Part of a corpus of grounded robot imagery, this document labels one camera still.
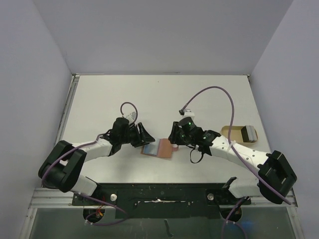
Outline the brown leather card holder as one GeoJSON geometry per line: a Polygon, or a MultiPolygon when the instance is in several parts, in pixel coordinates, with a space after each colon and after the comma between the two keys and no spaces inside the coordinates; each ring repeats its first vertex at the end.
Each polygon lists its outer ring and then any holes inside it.
{"type": "Polygon", "coordinates": [[[141,150],[142,155],[171,159],[173,152],[178,151],[177,144],[171,144],[167,138],[156,138],[155,142],[144,145],[141,150]]]}

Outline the black credit card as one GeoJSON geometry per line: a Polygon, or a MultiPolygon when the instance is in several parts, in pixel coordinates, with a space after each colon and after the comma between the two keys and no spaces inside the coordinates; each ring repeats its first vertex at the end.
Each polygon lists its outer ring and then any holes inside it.
{"type": "Polygon", "coordinates": [[[241,128],[241,134],[242,134],[242,139],[243,142],[250,142],[250,137],[247,131],[247,126],[244,126],[241,128]]]}

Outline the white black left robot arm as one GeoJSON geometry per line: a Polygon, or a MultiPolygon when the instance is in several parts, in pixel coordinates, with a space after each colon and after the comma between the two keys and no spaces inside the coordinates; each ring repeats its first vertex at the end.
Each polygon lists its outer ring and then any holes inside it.
{"type": "Polygon", "coordinates": [[[84,195],[91,205],[100,202],[102,193],[98,183],[81,175],[85,162],[116,154],[123,144],[137,148],[155,142],[143,124],[130,123],[117,118],[106,133],[97,135],[92,142],[74,144],[59,141],[39,169],[42,185],[53,187],[63,193],[74,192],[84,195]]]}

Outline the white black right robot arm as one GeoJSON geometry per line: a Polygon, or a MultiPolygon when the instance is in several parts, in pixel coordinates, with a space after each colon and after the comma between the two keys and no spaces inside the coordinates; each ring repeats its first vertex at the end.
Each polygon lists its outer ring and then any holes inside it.
{"type": "Polygon", "coordinates": [[[286,197],[297,176],[281,152],[266,153],[245,147],[218,132],[203,130],[191,117],[174,121],[168,139],[171,144],[198,150],[202,156],[207,154],[246,167],[258,179],[256,185],[264,198],[275,204],[291,204],[286,197]]]}

